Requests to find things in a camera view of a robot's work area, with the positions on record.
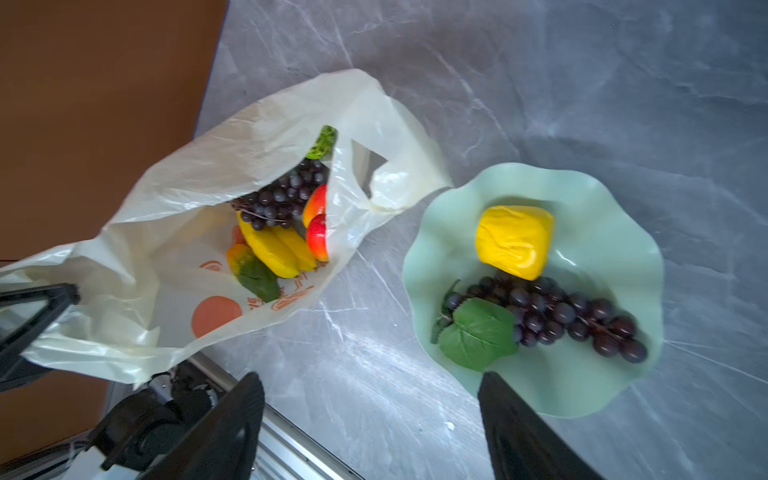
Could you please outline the dark purple grape bunch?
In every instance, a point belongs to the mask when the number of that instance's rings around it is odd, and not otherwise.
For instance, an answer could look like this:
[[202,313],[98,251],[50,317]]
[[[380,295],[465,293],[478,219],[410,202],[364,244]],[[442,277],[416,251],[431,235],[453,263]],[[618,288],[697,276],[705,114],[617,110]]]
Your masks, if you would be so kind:
[[320,159],[305,158],[269,185],[230,201],[230,206],[255,230],[293,227],[303,219],[310,197],[327,183],[330,169]]

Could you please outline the red yellow mango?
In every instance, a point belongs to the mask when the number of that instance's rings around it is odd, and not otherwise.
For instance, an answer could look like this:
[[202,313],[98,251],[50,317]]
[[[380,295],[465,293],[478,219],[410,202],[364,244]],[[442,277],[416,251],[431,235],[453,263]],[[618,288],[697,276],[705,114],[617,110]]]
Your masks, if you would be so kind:
[[302,216],[302,223],[305,228],[309,227],[315,217],[326,214],[326,193],[327,185],[322,184],[313,191],[310,198],[307,200]]

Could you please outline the red orange mango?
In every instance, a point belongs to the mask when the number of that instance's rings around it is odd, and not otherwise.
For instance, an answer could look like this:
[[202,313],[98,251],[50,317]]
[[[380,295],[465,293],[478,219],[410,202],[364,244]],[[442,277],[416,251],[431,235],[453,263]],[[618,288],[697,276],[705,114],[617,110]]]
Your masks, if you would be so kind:
[[306,227],[306,241],[314,258],[322,263],[329,261],[326,246],[326,215],[316,215]]

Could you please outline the yellow lemon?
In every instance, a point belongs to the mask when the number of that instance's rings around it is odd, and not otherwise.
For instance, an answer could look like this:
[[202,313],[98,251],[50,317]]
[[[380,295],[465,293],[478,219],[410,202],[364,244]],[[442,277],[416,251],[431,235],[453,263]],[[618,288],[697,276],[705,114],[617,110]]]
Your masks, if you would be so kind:
[[515,277],[535,280],[546,266],[554,229],[553,215],[542,208],[490,207],[477,225],[477,257]]

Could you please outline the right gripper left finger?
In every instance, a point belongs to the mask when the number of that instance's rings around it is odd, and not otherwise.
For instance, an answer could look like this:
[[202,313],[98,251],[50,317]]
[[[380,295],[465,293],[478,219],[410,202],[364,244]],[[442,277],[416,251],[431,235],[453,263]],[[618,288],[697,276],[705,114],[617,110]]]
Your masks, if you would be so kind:
[[265,409],[259,376],[245,375],[176,447],[141,479],[247,480],[256,460]]

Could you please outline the yellow banana bunch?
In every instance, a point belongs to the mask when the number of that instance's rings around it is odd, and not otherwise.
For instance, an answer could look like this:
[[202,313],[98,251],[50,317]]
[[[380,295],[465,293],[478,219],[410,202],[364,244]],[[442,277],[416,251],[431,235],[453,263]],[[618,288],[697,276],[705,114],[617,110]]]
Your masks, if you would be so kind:
[[291,279],[302,272],[314,271],[318,264],[306,241],[293,228],[265,227],[255,230],[238,212],[238,225],[255,256],[276,276]]

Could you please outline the cream plastic bag orange print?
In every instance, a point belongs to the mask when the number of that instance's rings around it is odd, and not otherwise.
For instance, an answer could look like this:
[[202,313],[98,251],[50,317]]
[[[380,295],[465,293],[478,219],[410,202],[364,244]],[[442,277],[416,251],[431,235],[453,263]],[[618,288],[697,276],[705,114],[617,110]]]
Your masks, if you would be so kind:
[[[231,201],[296,167],[325,126],[327,265],[281,281],[260,305],[225,259]],[[139,384],[205,347],[311,307],[365,236],[451,179],[416,117],[360,70],[323,74],[257,101],[161,160],[93,239],[4,267],[13,291],[67,283],[80,301],[22,352],[40,366]]]

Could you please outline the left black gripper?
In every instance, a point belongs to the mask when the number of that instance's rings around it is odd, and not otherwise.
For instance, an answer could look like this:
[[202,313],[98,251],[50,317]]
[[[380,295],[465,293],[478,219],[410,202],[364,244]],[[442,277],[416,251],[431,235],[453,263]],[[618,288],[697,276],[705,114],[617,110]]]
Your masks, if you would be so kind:
[[[1,392],[33,383],[49,368],[26,360],[22,352],[64,312],[80,302],[74,284],[59,283],[1,293],[1,306],[42,301],[18,327],[1,335]],[[168,454],[219,402],[219,387],[198,367],[185,361],[154,375],[142,388],[122,399],[88,436],[104,471],[114,466],[144,471]]]

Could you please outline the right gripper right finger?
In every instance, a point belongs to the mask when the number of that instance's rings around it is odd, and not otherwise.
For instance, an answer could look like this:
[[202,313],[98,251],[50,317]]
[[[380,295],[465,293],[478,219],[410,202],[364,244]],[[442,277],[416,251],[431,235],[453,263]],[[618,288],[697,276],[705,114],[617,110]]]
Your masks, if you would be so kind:
[[495,478],[601,477],[498,373],[483,374],[477,398]]

